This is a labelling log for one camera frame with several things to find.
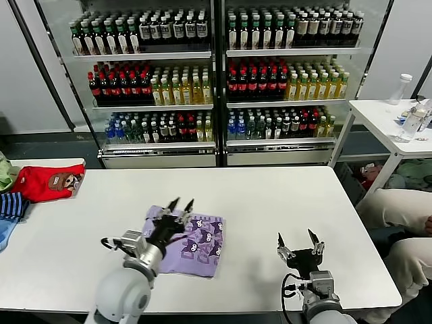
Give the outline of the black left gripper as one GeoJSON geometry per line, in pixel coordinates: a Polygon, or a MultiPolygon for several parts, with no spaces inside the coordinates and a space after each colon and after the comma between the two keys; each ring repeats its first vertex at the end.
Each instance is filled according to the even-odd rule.
{"type": "Polygon", "coordinates": [[[193,212],[194,199],[184,208],[179,218],[173,213],[180,198],[177,197],[161,210],[161,218],[153,219],[153,231],[148,237],[148,243],[156,246],[159,250],[166,250],[176,234],[183,234],[185,223],[188,223],[193,212]]]}

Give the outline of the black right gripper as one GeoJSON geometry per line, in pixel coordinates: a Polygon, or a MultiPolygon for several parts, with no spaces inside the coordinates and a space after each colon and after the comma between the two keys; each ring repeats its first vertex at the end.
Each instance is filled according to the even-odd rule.
{"type": "Polygon", "coordinates": [[[291,269],[296,269],[299,273],[310,273],[318,271],[321,264],[321,255],[325,248],[324,241],[320,241],[318,236],[308,229],[308,234],[313,243],[313,248],[291,251],[284,243],[280,233],[277,238],[277,254],[283,262],[291,269]]]}

